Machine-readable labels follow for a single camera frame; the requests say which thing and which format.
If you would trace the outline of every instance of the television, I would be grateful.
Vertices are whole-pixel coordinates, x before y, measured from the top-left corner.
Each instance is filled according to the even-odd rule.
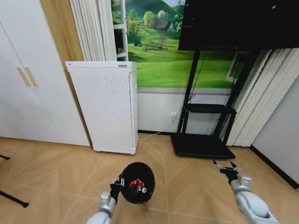
[[[298,1],[186,0],[179,50],[299,47]]]

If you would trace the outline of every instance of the white air purifier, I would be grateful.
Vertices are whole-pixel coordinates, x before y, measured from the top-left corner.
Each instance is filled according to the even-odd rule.
[[[138,141],[136,63],[65,63],[93,149],[135,154]]]

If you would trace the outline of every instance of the parquet floor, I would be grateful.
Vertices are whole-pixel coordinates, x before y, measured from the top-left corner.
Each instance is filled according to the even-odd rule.
[[[231,149],[234,162],[253,177],[254,193],[281,223],[297,224],[299,193],[249,149]],[[0,154],[11,157],[0,160],[0,189],[30,202],[22,208],[0,196],[0,224],[85,224],[97,212],[102,191],[109,191],[109,183],[134,161],[152,168],[155,192],[142,205],[130,204],[120,194],[114,224],[246,223],[226,177],[213,169],[212,161],[177,157],[169,136],[140,140],[134,156],[7,138],[0,138]]]

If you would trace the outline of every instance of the black bowl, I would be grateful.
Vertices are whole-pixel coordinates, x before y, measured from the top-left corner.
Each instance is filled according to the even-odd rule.
[[[143,162],[133,162],[123,170],[121,178],[124,178],[125,181],[121,193],[128,202],[142,204],[150,200],[155,189],[155,176],[148,165]],[[129,184],[136,179],[144,183],[144,187],[147,189],[145,193],[134,194],[130,190]]]

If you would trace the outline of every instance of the house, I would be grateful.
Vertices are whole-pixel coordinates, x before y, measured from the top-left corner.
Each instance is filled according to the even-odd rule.
[[[155,23],[154,25],[154,29],[161,29],[161,30],[165,30],[167,31],[167,29],[170,26],[170,22],[169,21],[158,21]]]
[[[142,47],[142,43],[140,41],[136,41],[134,43],[134,46],[137,46],[137,47]]]

